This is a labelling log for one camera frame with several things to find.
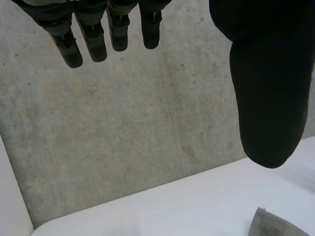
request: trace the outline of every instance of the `white wall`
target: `white wall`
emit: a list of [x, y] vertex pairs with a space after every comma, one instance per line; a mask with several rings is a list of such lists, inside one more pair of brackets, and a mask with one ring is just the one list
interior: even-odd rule
[[0, 236], [30, 236], [33, 226], [0, 136]]

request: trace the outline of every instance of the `concrete wall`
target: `concrete wall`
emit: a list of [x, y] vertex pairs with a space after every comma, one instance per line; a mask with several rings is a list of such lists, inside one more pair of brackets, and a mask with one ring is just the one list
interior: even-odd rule
[[[129, 47], [63, 62], [48, 33], [0, 2], [0, 133], [34, 227], [245, 157], [229, 72], [231, 43], [207, 0], [173, 0], [146, 50], [138, 8]], [[306, 136], [315, 134], [310, 110]]]

